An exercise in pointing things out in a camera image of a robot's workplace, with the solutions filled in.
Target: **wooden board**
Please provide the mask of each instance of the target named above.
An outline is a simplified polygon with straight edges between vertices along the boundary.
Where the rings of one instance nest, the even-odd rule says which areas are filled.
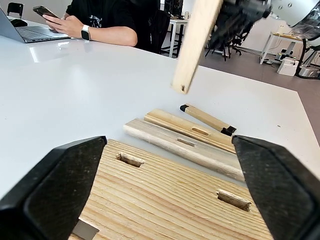
[[[236,153],[230,136],[160,109],[149,112],[144,116],[144,120],[228,152]]]
[[[71,233],[71,235],[69,236],[68,240],[84,240],[83,238],[75,235],[74,233]]]
[[[219,200],[218,190],[251,202],[249,212]],[[248,189],[111,139],[81,218],[100,230],[95,240],[272,239]]]
[[[217,173],[245,182],[238,158],[231,152],[138,118],[128,122],[123,129],[133,137],[147,141]]]
[[[223,0],[196,0],[188,23],[172,87],[187,94],[197,70],[201,53],[214,26]]]

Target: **person's hand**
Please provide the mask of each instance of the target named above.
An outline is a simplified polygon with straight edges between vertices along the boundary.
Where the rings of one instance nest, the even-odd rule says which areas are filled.
[[[81,30],[84,24],[75,16],[68,16],[65,20],[48,15],[43,15],[43,17],[47,20],[45,21],[46,24],[58,33],[67,34],[71,38],[81,38]]]

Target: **wooden stick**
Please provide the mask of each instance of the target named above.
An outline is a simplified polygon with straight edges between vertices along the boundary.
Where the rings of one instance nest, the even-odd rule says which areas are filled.
[[[180,107],[181,111],[189,114],[190,116],[200,120],[201,122],[209,125],[210,127],[218,130],[219,132],[227,135],[232,136],[232,134],[237,130],[230,124],[227,124],[214,116],[211,116],[210,114],[201,111],[200,109],[192,106],[191,104],[185,104]]]
[[[216,23],[223,0],[197,0],[188,23],[172,87],[187,94],[208,35]]]
[[[236,155],[141,119],[123,126],[129,135],[163,148],[217,173],[245,182]]]
[[[228,152],[236,153],[230,136],[212,130],[209,127],[201,126],[192,121],[172,115],[160,109],[155,109],[149,112],[144,116],[144,120]]]
[[[218,195],[218,199],[224,201],[228,204],[231,204],[239,209],[242,209],[246,212],[250,211],[251,202],[243,197],[237,196],[231,192],[218,189],[216,194]]]

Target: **laptop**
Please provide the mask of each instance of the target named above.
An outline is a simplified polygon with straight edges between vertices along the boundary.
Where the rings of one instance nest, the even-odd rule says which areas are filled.
[[[0,8],[0,36],[22,43],[37,43],[60,39],[69,39],[68,35],[42,26],[14,27]]]

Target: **rectangular hole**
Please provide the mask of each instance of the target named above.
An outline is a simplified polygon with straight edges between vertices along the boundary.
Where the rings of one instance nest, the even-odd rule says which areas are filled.
[[[195,144],[193,142],[190,142],[190,141],[187,141],[187,140],[184,140],[182,138],[177,138],[177,141],[180,142],[180,143],[183,143],[183,144],[186,144],[186,145],[189,145],[191,147],[194,147]]]
[[[218,195],[219,200],[224,201],[227,204],[231,204],[243,211],[250,212],[251,202],[247,199],[221,189],[218,189],[216,194]]]
[[[132,156],[132,155],[124,153],[124,152],[119,152],[116,156],[116,159],[118,159],[126,164],[129,164],[131,166],[134,166],[136,168],[140,168],[140,166],[146,162],[145,160],[143,160],[139,157]]]
[[[93,240],[98,232],[98,228],[79,219],[72,231],[74,236],[70,237],[69,240]]]
[[[193,127],[193,128],[192,128],[192,131],[195,131],[195,132],[197,132],[197,133],[199,133],[199,134],[206,135],[206,136],[209,135],[209,133],[207,133],[206,131],[203,131],[203,130],[197,128],[197,127]]]

